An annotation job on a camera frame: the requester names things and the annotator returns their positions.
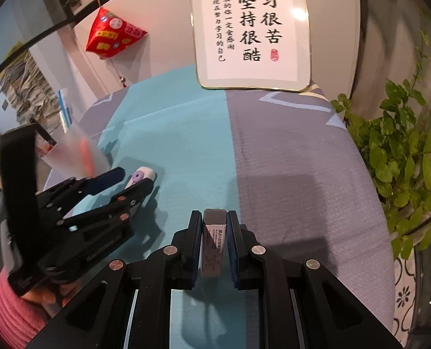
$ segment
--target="green plant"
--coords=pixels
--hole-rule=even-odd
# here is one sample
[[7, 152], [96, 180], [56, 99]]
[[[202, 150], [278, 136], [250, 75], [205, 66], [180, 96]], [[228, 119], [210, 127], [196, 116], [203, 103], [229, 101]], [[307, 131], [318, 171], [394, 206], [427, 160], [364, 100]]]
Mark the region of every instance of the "green plant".
[[[429, 46], [421, 30], [421, 45], [416, 46], [418, 61], [411, 82], [401, 85], [388, 80], [387, 98], [380, 104], [382, 116], [374, 120], [351, 112], [352, 102], [344, 94], [331, 101], [337, 113], [344, 111], [347, 129], [363, 157], [379, 194], [392, 240], [394, 258], [407, 259], [413, 248], [410, 235], [423, 217], [431, 216], [431, 111], [416, 119], [408, 106], [410, 99], [425, 106], [421, 92], [415, 89], [421, 81], [423, 65], [430, 62], [424, 53]], [[431, 222], [419, 244], [425, 249], [431, 243]]]

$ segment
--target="hanging string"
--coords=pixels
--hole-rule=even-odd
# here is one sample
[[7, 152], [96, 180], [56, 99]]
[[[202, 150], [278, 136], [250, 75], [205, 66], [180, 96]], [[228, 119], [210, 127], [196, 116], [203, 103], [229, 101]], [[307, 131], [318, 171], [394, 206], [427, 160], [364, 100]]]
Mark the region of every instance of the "hanging string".
[[111, 59], [111, 58], [109, 58], [109, 60], [110, 60], [110, 64], [112, 64], [112, 66], [114, 67], [114, 69], [115, 69], [115, 71], [116, 71], [116, 73], [117, 73], [117, 76], [118, 76], [118, 78], [119, 78], [120, 82], [122, 83], [122, 86], [123, 86], [124, 88], [126, 88], [126, 87], [127, 87], [127, 85], [125, 84], [125, 82], [126, 82], [126, 78], [124, 78], [123, 76], [121, 76], [121, 75], [120, 75], [120, 73], [119, 73], [119, 71], [117, 71], [117, 68], [115, 67], [115, 64], [114, 64], [114, 62], [112, 61], [112, 59]]

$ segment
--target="teal tablecloth stripe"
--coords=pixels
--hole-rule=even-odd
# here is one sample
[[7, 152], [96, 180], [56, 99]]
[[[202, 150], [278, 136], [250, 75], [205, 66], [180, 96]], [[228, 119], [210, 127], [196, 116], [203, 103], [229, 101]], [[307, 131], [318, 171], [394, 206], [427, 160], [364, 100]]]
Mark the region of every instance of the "teal tablecloth stripe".
[[[102, 265], [112, 258], [141, 260], [170, 244], [192, 210], [239, 210], [226, 93], [202, 88], [194, 66], [132, 85], [99, 147], [129, 176], [143, 165], [157, 173], [156, 193], [133, 219], [135, 236]], [[107, 203], [126, 181], [85, 199], [75, 213]], [[199, 277], [193, 291], [173, 291], [172, 349], [246, 347], [245, 293], [233, 288], [226, 251], [224, 257], [222, 277]]]

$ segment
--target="red stamp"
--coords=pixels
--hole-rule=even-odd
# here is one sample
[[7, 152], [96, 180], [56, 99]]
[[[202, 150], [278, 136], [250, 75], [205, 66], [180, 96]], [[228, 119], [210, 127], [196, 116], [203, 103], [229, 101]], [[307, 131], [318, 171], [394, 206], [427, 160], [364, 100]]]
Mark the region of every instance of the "red stamp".
[[272, 60], [273, 62], [276, 62], [278, 58], [279, 58], [278, 51], [275, 48], [270, 50], [270, 60]]

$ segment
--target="eraser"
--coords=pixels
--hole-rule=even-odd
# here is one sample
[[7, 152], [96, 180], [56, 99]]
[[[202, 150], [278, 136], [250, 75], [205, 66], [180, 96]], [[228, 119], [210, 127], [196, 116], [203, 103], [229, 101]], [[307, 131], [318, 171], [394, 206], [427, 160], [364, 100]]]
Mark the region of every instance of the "eraser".
[[222, 272], [227, 212], [222, 209], [209, 208], [204, 211], [202, 220], [201, 275], [219, 277]]

